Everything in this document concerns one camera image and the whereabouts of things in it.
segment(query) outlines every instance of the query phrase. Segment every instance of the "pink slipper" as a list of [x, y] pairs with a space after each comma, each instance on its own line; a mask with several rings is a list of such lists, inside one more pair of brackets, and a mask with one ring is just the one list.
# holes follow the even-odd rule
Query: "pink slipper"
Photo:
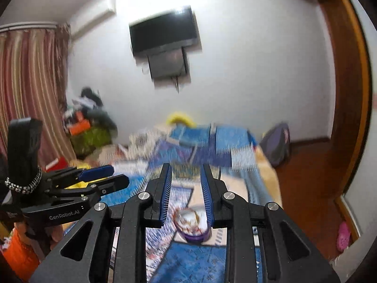
[[338, 233], [339, 234], [338, 240], [336, 242], [336, 248], [340, 252], [343, 252], [345, 249], [347, 249], [349, 245], [349, 238], [351, 236], [351, 231], [349, 230], [345, 221], [340, 224]]

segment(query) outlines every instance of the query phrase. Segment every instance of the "silver bolt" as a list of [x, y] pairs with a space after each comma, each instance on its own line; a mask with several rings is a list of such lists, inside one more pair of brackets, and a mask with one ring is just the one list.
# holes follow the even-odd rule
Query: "silver bolt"
[[97, 203], [97, 204], [94, 206], [94, 209], [95, 209], [96, 211], [102, 211], [105, 207], [106, 207], [106, 204], [104, 204], [103, 202], [99, 202], [99, 203]]
[[270, 202], [267, 204], [267, 207], [271, 210], [271, 211], [276, 211], [278, 208], [279, 208], [279, 205], [275, 202]]
[[141, 199], [141, 200], [148, 199], [149, 196], [150, 196], [150, 195], [149, 195], [149, 193], [147, 193], [147, 192], [141, 192], [141, 193], [138, 195], [139, 199]]
[[224, 194], [224, 198], [225, 198], [226, 200], [232, 200], [232, 199], [234, 199], [234, 197], [235, 197], [235, 195], [234, 195], [232, 192], [226, 192], [226, 193]]

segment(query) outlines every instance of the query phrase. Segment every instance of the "curtain rod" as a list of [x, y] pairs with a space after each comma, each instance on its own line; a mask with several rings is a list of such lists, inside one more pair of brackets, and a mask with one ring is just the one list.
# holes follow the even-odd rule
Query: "curtain rod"
[[58, 25], [57, 22], [50, 21], [29, 21], [29, 22], [15, 22], [0, 25], [0, 33], [12, 30], [22, 29], [55, 29]]

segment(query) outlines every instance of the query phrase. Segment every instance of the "wooden floor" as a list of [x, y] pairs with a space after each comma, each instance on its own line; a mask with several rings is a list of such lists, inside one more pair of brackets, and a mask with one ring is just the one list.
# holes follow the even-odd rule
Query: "wooden floor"
[[284, 210], [328, 260], [340, 253], [336, 240], [343, 221], [335, 197], [325, 193], [330, 185], [324, 177], [329, 147], [330, 142], [293, 144], [291, 158], [276, 169]]

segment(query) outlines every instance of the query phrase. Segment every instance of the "curtain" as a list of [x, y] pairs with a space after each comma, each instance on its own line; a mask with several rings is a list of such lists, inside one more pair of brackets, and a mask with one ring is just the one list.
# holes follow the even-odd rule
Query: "curtain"
[[42, 168], [60, 156], [75, 158], [61, 124], [68, 40], [66, 25], [0, 33], [0, 152], [4, 155], [9, 122], [32, 117], [43, 121], [38, 155]]

